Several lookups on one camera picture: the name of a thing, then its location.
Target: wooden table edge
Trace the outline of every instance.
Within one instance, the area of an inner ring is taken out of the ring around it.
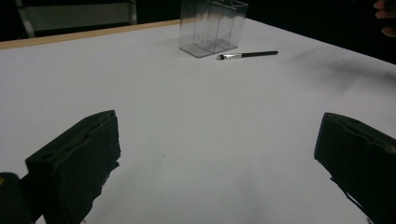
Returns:
[[[57,43],[57,42],[62,42],[62,41],[88,38],[88,37],[99,36],[99,35],[113,35],[113,34],[122,33],[122,32],[143,30],[143,29],[156,28],[156,27],[162,27],[162,26],[168,26],[168,25],[176,25],[179,23],[180,23],[180,20],[159,21],[159,22],[153,22],[153,23],[122,26],[122,27],[116,27],[116,28],[94,30],[94,31],[87,31],[87,32],[80,32],[80,33],[73,33],[73,34],[66,34],[66,35],[51,35],[51,36],[43,36],[43,37],[30,38],[30,39],[4,41],[4,42],[0,42],[0,49],[14,49],[14,48],[21,48],[21,47],[31,47],[31,46],[35,46],[35,45]]]

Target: dark green object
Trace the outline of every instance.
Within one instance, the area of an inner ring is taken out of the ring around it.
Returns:
[[[31,223],[31,213],[17,175],[0,173],[0,223]]]
[[[374,224],[396,223],[395,139],[358,120],[325,113],[315,159]]]
[[[44,215],[48,224],[79,224],[119,166],[119,157],[115,112],[89,116],[26,159],[29,174],[15,183],[21,186],[16,195],[23,198],[17,206],[27,208],[33,222]],[[15,202],[10,198],[7,203]],[[16,222],[10,209],[0,214],[2,224],[26,223]]]

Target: clear acrylic divider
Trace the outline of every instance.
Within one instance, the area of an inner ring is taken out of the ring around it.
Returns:
[[[178,47],[196,58],[237,48],[247,10],[234,0],[182,0]]]

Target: hand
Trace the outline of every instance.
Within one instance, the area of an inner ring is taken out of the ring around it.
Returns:
[[[374,7],[378,9],[375,16],[379,19],[396,18],[396,0],[379,0]],[[396,27],[385,27],[382,33],[387,36],[396,37]]]

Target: white tablecloth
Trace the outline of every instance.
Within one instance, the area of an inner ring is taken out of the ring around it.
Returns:
[[[324,112],[396,136],[396,67],[247,20],[218,61],[178,26],[0,50],[0,171],[79,120],[115,109],[120,167],[88,223],[333,224],[365,215],[314,160]]]

